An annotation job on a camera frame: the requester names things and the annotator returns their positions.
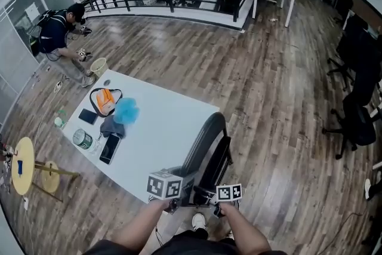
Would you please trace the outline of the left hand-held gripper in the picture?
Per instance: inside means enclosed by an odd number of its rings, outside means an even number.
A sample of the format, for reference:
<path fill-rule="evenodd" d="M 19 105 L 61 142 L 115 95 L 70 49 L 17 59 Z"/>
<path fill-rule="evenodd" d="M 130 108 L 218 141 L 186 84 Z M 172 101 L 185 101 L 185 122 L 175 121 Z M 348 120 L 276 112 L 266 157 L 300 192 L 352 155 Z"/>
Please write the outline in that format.
<path fill-rule="evenodd" d="M 181 177 L 166 171 L 150 173 L 146 187 L 148 200 L 169 200 L 164 212 L 173 214 L 179 207 L 189 205 L 194 182 L 192 175 Z"/>

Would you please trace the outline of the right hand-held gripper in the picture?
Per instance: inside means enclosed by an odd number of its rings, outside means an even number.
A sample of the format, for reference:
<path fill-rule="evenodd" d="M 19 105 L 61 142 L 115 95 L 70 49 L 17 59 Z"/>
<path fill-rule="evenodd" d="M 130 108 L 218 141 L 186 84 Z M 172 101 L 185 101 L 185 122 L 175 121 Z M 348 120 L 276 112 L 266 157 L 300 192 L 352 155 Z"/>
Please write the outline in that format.
<path fill-rule="evenodd" d="M 216 190 L 210 191 L 200 186 L 194 186 L 193 199 L 211 199 L 210 205 L 214 207 L 213 215 L 223 217 L 221 213 L 220 203 L 228 202 L 234 207 L 239 208 L 242 199 L 242 184 L 216 186 Z"/>

